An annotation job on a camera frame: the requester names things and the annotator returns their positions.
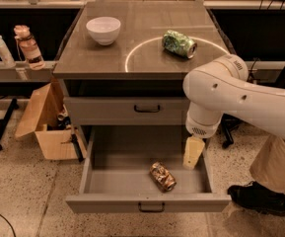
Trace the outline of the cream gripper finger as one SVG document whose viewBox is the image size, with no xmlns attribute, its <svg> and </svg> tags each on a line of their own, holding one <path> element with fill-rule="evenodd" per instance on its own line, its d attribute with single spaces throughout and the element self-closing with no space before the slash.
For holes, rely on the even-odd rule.
<svg viewBox="0 0 285 237">
<path fill-rule="evenodd" d="M 198 137 L 191 136 L 186 140 L 182 166 L 187 170 L 193 170 L 204 150 L 205 142 Z"/>
</svg>

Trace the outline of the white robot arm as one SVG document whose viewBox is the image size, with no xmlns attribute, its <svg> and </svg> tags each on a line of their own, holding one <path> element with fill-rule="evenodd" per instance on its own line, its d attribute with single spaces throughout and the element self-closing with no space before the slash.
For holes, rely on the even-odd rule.
<svg viewBox="0 0 285 237">
<path fill-rule="evenodd" d="M 223 55 L 201 65 L 183 79 L 190 100 L 185 127 L 190 133 L 183 154 L 183 167 L 195 167 L 222 115 L 230 115 L 285 139 L 285 89 L 252 84 L 245 62 L 236 55 Z"/>
</svg>

